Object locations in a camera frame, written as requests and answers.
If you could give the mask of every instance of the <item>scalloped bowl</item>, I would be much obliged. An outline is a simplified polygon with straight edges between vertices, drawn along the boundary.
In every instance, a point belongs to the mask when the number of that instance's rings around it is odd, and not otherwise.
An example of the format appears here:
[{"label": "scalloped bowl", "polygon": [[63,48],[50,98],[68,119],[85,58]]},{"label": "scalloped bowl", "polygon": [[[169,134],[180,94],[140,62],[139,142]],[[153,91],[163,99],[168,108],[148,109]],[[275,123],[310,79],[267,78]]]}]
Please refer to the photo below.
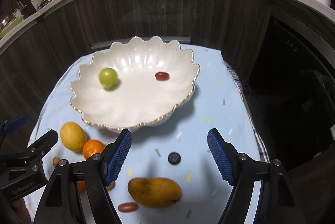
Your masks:
[{"label": "scalloped bowl", "polygon": [[[111,91],[99,82],[105,67],[118,73],[119,84]],[[176,40],[164,43],[155,36],[149,41],[134,37],[127,44],[115,42],[79,67],[79,79],[70,84],[75,95],[70,104],[89,125],[117,133],[134,131],[166,121],[185,104],[193,95],[199,70],[193,51],[181,50]],[[170,79],[156,80],[157,72],[169,73]]]}]

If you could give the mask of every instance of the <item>bolt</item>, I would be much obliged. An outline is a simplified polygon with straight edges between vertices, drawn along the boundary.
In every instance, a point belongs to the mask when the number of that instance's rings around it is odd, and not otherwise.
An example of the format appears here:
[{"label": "bolt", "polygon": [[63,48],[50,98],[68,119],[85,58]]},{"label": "bolt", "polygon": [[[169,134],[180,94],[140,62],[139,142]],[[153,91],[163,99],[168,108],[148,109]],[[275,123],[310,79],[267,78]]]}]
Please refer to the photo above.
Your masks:
[{"label": "bolt", "polygon": [[95,161],[99,160],[100,158],[101,158],[101,154],[100,153],[95,153],[95,154],[92,155],[92,159],[95,160]]},{"label": "bolt", "polygon": [[60,166],[66,165],[66,163],[67,163],[67,160],[65,160],[65,159],[62,159],[62,160],[60,160],[60,161],[58,162],[58,164],[59,164]]},{"label": "bolt", "polygon": [[274,163],[274,165],[277,165],[277,166],[281,165],[281,162],[278,159],[274,159],[273,163]]},{"label": "bolt", "polygon": [[241,159],[241,160],[246,160],[248,158],[248,155],[245,154],[245,153],[239,153],[238,154],[238,157]]}]

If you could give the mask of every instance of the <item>blueberry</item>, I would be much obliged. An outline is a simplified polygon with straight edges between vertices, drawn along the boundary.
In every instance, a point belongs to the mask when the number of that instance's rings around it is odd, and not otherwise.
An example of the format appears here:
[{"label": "blueberry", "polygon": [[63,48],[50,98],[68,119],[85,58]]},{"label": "blueberry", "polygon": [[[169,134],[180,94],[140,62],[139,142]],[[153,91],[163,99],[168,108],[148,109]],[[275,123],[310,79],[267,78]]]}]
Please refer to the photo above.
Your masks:
[{"label": "blueberry", "polygon": [[168,159],[170,164],[177,165],[180,163],[182,158],[180,157],[180,154],[177,152],[171,152],[168,156]]}]

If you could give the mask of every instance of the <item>white cup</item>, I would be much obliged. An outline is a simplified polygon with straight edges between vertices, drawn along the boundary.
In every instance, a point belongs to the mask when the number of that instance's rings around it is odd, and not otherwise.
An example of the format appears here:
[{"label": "white cup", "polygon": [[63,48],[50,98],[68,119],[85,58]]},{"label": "white cup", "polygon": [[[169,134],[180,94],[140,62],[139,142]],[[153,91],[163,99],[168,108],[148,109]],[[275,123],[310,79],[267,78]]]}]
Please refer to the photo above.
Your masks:
[{"label": "white cup", "polygon": [[36,11],[39,11],[38,6],[43,2],[43,0],[31,0],[32,5],[36,9]]}]

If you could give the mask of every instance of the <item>light blue tablecloth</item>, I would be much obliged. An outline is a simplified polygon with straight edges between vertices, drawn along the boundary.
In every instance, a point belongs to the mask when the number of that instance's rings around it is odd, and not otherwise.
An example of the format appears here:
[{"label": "light blue tablecloth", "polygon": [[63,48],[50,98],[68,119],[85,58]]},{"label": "light blue tablecloth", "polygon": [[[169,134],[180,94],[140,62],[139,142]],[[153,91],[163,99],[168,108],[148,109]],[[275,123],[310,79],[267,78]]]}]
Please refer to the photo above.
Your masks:
[{"label": "light blue tablecloth", "polygon": [[[201,67],[195,82],[195,94],[163,125],[144,127],[133,134],[133,145],[116,181],[116,187],[110,191],[113,204],[117,208],[121,203],[132,201],[127,191],[129,179],[159,176],[176,181],[183,191],[183,197],[170,208],[140,207],[134,213],[120,213],[123,224],[217,224],[232,187],[222,180],[215,161],[208,152],[206,138],[211,128],[217,128],[224,140],[232,143],[238,152],[247,153],[254,160],[260,160],[253,126],[240,89],[227,69],[220,51],[182,45],[182,49],[187,48],[193,49],[194,63]],[[77,60],[59,80],[41,111],[30,143],[49,129],[59,132],[61,126],[68,121],[78,123],[92,139],[99,139],[106,144],[115,140],[115,134],[85,124],[81,115],[69,104],[73,96],[70,82],[78,78],[79,65],[90,63],[92,55]],[[161,156],[157,155],[155,149],[159,150]],[[177,166],[167,162],[167,156],[172,151],[179,152],[182,157]],[[81,154],[70,152],[59,140],[43,159],[47,178],[53,171],[53,157],[67,158],[70,162],[84,160]],[[36,212],[43,189],[44,187],[25,198],[32,216]],[[252,224],[254,220],[259,192],[260,182],[255,182],[245,222],[247,224]],[[93,224],[86,193],[82,199],[87,223]],[[192,211],[191,216],[186,218],[189,210]]]}]

